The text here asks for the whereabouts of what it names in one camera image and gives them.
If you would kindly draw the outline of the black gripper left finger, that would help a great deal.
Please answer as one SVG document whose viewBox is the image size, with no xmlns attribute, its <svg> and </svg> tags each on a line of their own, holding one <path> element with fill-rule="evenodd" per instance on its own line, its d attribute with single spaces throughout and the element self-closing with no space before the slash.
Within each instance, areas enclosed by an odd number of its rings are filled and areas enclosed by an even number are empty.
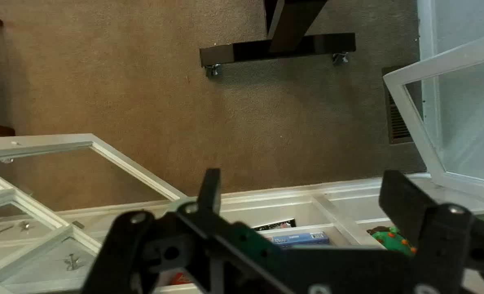
<svg viewBox="0 0 484 294">
<path fill-rule="evenodd" d="M 202 186 L 197 195 L 197 207 L 200 212 L 216 213 L 221 205 L 221 171 L 218 168 L 206 168 Z"/>
</svg>

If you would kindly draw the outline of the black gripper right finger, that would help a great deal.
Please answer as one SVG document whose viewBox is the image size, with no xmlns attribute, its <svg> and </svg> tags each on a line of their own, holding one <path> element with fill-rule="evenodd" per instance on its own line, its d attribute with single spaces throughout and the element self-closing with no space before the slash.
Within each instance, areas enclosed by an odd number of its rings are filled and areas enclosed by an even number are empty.
<svg viewBox="0 0 484 294">
<path fill-rule="evenodd" d="M 417 244 L 425 210 L 433 207 L 435 200 L 404 172 L 386 169 L 382 172 L 378 203 L 400 235 L 412 244 Z"/>
</svg>

